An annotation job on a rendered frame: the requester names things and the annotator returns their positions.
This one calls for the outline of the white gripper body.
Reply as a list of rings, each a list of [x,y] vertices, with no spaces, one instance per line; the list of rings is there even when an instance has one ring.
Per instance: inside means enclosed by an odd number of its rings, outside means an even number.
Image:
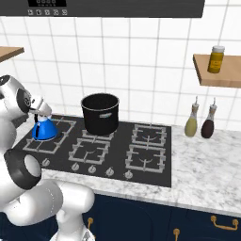
[[[52,115],[52,108],[46,102],[44,102],[41,96],[33,96],[31,98],[31,106],[29,112],[49,117]]]

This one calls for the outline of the black cooking pot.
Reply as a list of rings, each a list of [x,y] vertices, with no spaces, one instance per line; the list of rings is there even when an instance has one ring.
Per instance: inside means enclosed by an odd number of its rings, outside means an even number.
[[[96,136],[113,133],[119,126],[119,98],[109,93],[94,93],[81,101],[86,130]]]

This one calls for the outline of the black gas hob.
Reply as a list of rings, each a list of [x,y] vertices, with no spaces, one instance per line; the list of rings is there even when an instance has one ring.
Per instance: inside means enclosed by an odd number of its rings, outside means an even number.
[[[83,174],[145,185],[171,186],[171,128],[169,126],[121,121],[118,129],[107,136],[87,132],[82,118],[53,116],[58,136],[35,140],[27,133],[16,147],[31,153],[44,169]],[[48,158],[50,165],[42,161]],[[77,163],[79,170],[73,171]],[[96,171],[89,173],[88,168]],[[105,172],[112,168],[110,177]],[[130,170],[133,178],[124,173]]]

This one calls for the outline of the black range hood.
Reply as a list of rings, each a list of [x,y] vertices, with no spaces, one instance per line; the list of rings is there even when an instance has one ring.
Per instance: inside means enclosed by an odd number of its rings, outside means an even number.
[[[0,16],[201,18],[205,0],[0,0]]]

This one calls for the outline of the wide navy cupboard door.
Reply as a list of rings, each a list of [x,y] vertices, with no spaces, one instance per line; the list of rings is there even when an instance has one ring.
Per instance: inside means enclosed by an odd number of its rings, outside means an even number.
[[[161,204],[96,195],[96,241],[166,241],[170,213]]]

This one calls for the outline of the yellow oil bottle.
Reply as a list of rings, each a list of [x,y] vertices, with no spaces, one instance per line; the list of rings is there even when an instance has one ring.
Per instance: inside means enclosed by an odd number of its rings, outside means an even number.
[[[197,123],[197,113],[199,110],[199,104],[198,101],[195,101],[195,103],[191,107],[191,113],[189,116],[189,119],[187,120],[185,124],[185,135],[187,137],[193,137],[196,135],[198,123]]]

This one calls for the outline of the dark brown sauce bottle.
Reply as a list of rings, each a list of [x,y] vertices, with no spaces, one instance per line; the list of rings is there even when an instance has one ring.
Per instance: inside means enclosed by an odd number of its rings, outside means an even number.
[[[209,107],[208,116],[201,127],[201,136],[203,138],[210,138],[214,133],[214,129],[215,129],[214,116],[215,116],[216,110],[217,110],[216,103],[212,103]]]

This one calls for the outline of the narrow navy cupboard door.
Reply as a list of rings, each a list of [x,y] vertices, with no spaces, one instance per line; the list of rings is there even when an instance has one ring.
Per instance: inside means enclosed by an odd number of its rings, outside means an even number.
[[[187,210],[184,208],[175,207],[172,209],[170,225],[171,241],[175,241],[175,236],[173,235],[175,228],[180,230],[178,241],[188,241],[186,212]]]

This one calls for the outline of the yellow spice jar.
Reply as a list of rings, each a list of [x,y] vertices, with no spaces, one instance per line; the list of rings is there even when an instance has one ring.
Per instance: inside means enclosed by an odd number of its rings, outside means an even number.
[[[219,73],[222,60],[224,57],[225,47],[216,45],[212,48],[212,53],[209,58],[207,71],[210,73]]]

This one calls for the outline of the navy drawer front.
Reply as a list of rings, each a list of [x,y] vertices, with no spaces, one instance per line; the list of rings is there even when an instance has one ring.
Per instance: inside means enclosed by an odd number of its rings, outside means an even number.
[[[186,218],[191,230],[198,236],[216,241],[241,241],[241,218],[238,226],[233,225],[234,217],[189,210]]]

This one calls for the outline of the short wooden wall shelf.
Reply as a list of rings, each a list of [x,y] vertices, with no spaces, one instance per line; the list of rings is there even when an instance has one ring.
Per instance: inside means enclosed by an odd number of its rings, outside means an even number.
[[[0,46],[0,63],[14,56],[22,54],[23,52],[23,47]]]

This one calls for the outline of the wide wooden wall shelf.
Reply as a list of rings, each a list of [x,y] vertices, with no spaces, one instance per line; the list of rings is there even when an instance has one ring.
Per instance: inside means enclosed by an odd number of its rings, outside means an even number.
[[[225,56],[219,73],[207,71],[208,55],[193,55],[193,62],[201,86],[241,88],[241,56]]]

